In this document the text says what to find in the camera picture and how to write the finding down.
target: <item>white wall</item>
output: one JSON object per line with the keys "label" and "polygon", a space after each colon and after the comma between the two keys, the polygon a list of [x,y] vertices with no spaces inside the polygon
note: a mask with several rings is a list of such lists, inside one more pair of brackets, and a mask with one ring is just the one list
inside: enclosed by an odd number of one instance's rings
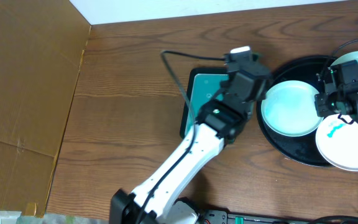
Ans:
{"label": "white wall", "polygon": [[341,0],[70,0],[92,25]]}

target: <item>cardboard box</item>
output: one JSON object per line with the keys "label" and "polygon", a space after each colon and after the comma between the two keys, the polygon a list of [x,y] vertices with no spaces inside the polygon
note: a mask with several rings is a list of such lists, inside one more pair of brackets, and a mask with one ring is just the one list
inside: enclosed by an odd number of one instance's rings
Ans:
{"label": "cardboard box", "polygon": [[68,0],[0,0],[0,210],[44,215],[89,31]]}

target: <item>round black tray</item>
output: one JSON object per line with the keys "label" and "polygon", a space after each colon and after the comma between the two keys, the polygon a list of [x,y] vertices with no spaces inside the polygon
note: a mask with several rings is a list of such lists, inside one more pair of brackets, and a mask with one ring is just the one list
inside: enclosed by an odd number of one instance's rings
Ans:
{"label": "round black tray", "polygon": [[[315,55],[293,60],[281,66],[273,72],[274,83],[272,86],[289,80],[298,80],[309,83],[319,92],[324,91],[324,85],[318,82],[316,73],[319,73],[324,62],[329,56]],[[316,130],[300,137],[288,137],[276,133],[265,121],[263,121],[261,102],[257,102],[256,115],[259,126],[267,140],[282,154],[302,164],[319,167],[331,167],[319,153],[316,146]]]}

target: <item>cable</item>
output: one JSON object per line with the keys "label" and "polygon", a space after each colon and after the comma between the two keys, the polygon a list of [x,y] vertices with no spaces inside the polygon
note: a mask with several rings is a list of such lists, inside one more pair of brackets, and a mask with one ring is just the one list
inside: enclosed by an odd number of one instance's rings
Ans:
{"label": "cable", "polygon": [[190,117],[191,117],[191,122],[193,123],[193,136],[191,137],[191,141],[190,141],[190,145],[186,148],[186,151],[183,153],[183,155],[180,156],[180,158],[164,173],[164,175],[160,178],[160,180],[158,180],[158,182],[154,185],[154,187],[152,188],[152,190],[149,192],[148,196],[146,197],[146,200],[144,201],[142,207],[140,208],[140,212],[139,215],[136,218],[136,222],[135,224],[139,224],[142,221],[142,217],[143,217],[143,213],[144,210],[147,206],[147,203],[149,202],[149,200],[154,196],[154,192],[158,189],[159,185],[163,182],[163,180],[169,175],[169,173],[171,173],[171,171],[186,157],[186,155],[190,152],[191,147],[194,144],[194,141],[196,139],[196,116],[194,113],[194,109],[191,106],[190,100],[186,95],[186,91],[183,88],[183,85],[180,83],[179,78],[175,75],[175,73],[173,72],[171,66],[168,63],[167,58],[165,57],[165,54],[173,54],[173,55],[179,55],[179,56],[184,56],[184,57],[190,57],[190,58],[196,58],[196,59],[201,59],[201,60],[219,60],[219,61],[223,61],[224,58],[212,58],[212,57],[201,57],[201,56],[196,56],[196,55],[190,55],[190,54],[185,54],[185,53],[181,53],[181,52],[175,52],[172,50],[163,50],[160,53],[162,62],[164,63],[165,67],[167,68],[169,74],[171,75],[173,81],[176,83],[176,85],[178,86],[180,93],[183,97],[183,99],[185,99],[186,105],[189,109],[190,112]]}
{"label": "cable", "polygon": [[339,46],[336,50],[334,50],[331,54],[331,56],[329,56],[329,58],[327,58],[327,60],[325,61],[324,65],[323,65],[323,68],[321,69],[321,72],[320,72],[320,77],[323,78],[324,77],[324,73],[325,73],[325,68],[327,67],[328,65],[328,62],[336,55],[336,53],[338,53],[342,48],[348,46],[349,44],[353,44],[353,43],[356,43],[358,42],[358,39],[354,39],[354,40],[351,40],[351,41],[348,41],[346,42],[345,44],[342,44],[341,46]]}
{"label": "cable", "polygon": [[350,216],[346,216],[346,215],[335,215],[335,216],[318,218],[312,222],[309,222],[309,224],[324,223],[324,222],[329,222],[329,221],[334,221],[334,220],[343,220],[344,222],[358,223],[358,217],[350,217]]}

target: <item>wooden surface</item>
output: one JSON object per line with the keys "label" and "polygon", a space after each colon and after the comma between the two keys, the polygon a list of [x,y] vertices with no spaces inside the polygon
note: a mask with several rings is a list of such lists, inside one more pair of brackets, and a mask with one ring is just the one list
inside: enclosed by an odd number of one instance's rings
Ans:
{"label": "wooden surface", "polygon": [[[356,37],[358,1],[93,26],[47,211],[108,219],[112,195],[130,192],[178,146],[183,100],[160,60],[162,49],[218,57],[250,45],[274,69]],[[170,61],[185,86],[192,68],[221,65]],[[286,159],[254,115],[182,195],[239,213],[358,216],[358,172]]]}

